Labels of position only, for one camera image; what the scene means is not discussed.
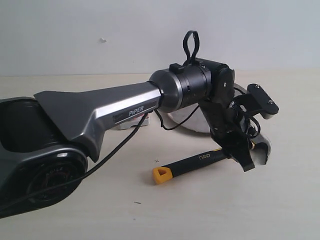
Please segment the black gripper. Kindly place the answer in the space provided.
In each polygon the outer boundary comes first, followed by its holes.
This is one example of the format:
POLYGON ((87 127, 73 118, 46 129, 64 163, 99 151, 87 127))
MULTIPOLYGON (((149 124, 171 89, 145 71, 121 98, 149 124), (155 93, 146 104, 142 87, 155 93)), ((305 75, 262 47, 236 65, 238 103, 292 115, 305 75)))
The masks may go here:
POLYGON ((255 168, 250 154, 249 117, 239 106, 223 107, 220 103, 209 100, 199 102, 210 135, 221 148, 228 159, 238 162, 243 171, 255 168))

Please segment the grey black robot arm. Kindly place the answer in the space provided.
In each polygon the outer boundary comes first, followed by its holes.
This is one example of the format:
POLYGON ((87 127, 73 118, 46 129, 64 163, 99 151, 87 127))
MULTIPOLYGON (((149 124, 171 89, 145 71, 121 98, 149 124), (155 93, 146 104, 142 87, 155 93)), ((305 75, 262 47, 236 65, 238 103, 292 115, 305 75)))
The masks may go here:
POLYGON ((237 103, 235 72, 224 63, 191 58, 157 70, 146 82, 83 92, 42 91, 0 101, 0 216, 55 205, 101 167, 105 132, 151 112, 197 104, 212 139, 249 170, 253 116, 237 103))

